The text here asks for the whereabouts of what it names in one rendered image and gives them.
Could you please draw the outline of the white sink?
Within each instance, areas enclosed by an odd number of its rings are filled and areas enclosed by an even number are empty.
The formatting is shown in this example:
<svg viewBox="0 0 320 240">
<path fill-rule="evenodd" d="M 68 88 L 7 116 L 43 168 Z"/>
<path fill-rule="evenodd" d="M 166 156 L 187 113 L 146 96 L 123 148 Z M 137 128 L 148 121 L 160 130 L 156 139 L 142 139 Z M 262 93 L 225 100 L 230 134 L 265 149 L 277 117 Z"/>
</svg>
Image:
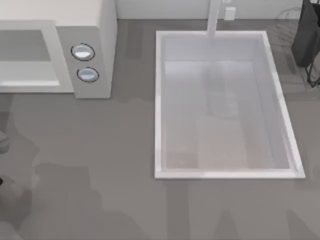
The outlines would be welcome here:
<svg viewBox="0 0 320 240">
<path fill-rule="evenodd" d="M 263 30 L 157 31 L 156 179 L 304 179 Z"/>
</svg>

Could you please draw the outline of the pale microwave oven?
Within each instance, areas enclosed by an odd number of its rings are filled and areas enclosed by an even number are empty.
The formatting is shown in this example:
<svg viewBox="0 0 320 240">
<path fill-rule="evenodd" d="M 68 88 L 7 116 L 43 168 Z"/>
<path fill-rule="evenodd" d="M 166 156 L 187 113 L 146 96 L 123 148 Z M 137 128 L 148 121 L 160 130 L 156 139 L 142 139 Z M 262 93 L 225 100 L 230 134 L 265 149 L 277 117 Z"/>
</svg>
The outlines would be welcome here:
<svg viewBox="0 0 320 240">
<path fill-rule="evenodd" d="M 0 0 L 0 93 L 72 93 L 78 99 L 111 96 L 117 43 L 115 0 Z M 80 61 L 71 47 L 88 44 Z M 94 68 L 95 82 L 77 70 Z"/>
</svg>

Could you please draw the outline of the small microwave knob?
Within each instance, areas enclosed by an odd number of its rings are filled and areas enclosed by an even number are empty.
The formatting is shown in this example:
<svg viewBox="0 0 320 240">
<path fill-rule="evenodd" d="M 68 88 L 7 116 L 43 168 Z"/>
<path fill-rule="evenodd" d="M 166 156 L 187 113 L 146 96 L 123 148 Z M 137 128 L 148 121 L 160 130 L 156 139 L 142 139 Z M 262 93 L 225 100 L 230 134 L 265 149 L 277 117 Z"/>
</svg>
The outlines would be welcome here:
<svg viewBox="0 0 320 240">
<path fill-rule="evenodd" d="M 99 72 L 92 67 L 85 67 L 77 70 L 77 77 L 85 83 L 93 83 L 100 77 Z"/>
</svg>

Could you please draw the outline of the large microwave knob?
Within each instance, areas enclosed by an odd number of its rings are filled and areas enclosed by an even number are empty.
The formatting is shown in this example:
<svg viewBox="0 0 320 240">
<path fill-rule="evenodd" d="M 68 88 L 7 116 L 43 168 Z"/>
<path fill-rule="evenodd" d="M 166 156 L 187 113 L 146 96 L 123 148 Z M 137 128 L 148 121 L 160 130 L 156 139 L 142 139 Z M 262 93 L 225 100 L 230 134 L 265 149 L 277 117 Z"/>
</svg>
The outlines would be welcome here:
<svg viewBox="0 0 320 240">
<path fill-rule="evenodd" d="M 79 61 L 90 61 L 95 57 L 95 50 L 86 43 L 80 43 L 71 47 L 72 56 Z"/>
</svg>

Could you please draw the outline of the tall white tap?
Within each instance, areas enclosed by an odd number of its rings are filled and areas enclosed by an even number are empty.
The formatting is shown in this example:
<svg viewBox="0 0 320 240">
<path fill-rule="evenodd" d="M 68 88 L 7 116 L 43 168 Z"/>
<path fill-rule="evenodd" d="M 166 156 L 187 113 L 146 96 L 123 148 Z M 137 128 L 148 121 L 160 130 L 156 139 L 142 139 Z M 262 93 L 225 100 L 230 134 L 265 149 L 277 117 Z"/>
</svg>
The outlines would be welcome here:
<svg viewBox="0 0 320 240">
<path fill-rule="evenodd" d="M 206 29 L 206 33 L 209 38 L 214 38 L 215 36 L 220 7 L 221 0 L 209 0 L 208 20 Z"/>
</svg>

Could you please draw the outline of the white wall socket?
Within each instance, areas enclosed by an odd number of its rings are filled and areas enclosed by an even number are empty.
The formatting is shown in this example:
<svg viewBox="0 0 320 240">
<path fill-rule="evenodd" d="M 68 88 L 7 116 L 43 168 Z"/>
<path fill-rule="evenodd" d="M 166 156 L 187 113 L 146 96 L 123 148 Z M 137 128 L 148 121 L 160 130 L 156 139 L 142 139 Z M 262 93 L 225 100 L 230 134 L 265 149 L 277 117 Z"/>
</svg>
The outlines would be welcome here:
<svg viewBox="0 0 320 240">
<path fill-rule="evenodd" d="M 224 20 L 233 21 L 236 18 L 237 9 L 234 6 L 228 6 L 225 8 Z"/>
</svg>

